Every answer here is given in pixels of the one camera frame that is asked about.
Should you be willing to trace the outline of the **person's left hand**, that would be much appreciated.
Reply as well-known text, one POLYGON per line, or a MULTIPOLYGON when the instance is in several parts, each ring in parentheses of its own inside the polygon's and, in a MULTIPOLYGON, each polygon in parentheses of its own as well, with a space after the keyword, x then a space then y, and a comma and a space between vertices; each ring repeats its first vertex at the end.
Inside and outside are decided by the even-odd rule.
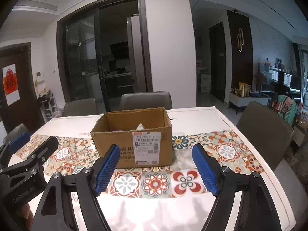
POLYGON ((30 209, 30 205, 27 203, 21 208, 20 211, 27 230, 31 230, 34 216, 30 209))

